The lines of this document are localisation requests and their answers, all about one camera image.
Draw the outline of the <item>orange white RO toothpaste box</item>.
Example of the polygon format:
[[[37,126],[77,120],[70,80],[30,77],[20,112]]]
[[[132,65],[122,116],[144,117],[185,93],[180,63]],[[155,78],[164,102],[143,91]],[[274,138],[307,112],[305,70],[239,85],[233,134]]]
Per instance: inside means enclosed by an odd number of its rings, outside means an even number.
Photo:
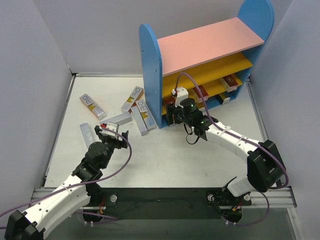
[[[144,89],[142,87],[136,86],[131,92],[131,94],[129,95],[128,99],[122,105],[121,112],[122,113],[129,112],[131,110],[131,107],[133,107],[136,104],[136,101],[138,101],[143,94],[144,94]]]

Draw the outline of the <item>silver RO box table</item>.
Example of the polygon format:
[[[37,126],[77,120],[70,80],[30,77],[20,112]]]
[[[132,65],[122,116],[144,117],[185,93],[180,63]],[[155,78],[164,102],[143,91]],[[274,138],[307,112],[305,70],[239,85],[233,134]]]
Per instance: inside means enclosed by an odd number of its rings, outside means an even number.
[[[231,99],[229,96],[227,96],[227,95],[224,94],[224,93],[218,94],[216,98],[217,98],[217,100],[219,101],[219,103],[220,103],[221,105],[227,104],[227,103],[230,101],[230,99]]]

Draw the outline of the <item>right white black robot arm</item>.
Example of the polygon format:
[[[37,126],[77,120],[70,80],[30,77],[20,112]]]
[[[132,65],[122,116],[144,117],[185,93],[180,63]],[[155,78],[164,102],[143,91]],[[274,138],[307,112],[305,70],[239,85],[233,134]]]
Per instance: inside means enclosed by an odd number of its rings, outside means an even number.
[[[165,108],[168,125],[183,124],[198,139],[220,145],[246,164],[244,176],[232,178],[222,190],[221,197],[225,203],[233,204],[252,191],[265,193],[275,189],[274,184],[281,177],[285,178],[284,185],[288,185],[288,174],[274,142],[257,141],[241,135],[200,111],[193,98],[182,100],[178,106],[173,102],[167,103]]]

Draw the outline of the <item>red 3d toothpaste box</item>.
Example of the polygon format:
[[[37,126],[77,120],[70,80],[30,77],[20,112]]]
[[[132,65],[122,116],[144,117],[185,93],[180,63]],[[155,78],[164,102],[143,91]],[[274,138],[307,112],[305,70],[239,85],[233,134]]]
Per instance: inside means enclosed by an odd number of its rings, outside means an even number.
[[[204,99],[204,101],[208,100],[209,94],[202,85],[199,85],[198,89],[196,87],[193,87],[192,90],[194,92],[195,101],[197,103],[202,103],[203,99]]]
[[[222,77],[219,82],[227,92],[235,91],[238,88],[238,83],[232,75]]]
[[[172,95],[162,99],[162,114],[166,113],[166,105],[175,104],[175,100]]]

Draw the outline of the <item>red 3D toothpaste box top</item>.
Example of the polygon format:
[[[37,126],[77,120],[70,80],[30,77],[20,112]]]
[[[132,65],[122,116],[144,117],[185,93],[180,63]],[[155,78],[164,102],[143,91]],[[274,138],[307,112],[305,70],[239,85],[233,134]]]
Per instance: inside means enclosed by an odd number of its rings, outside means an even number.
[[[172,95],[162,99],[162,114],[166,113],[166,105],[175,104],[175,100]]]

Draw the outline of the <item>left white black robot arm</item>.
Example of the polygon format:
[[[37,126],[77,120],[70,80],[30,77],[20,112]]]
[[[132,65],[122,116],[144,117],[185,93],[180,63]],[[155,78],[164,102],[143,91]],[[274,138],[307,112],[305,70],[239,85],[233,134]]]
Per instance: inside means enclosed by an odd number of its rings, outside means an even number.
[[[75,170],[53,192],[27,203],[20,211],[9,210],[4,233],[6,240],[44,240],[64,220],[86,205],[95,206],[102,199],[102,170],[116,149],[130,149],[129,133],[118,132],[116,124],[97,125],[94,128],[99,141],[91,143]]]

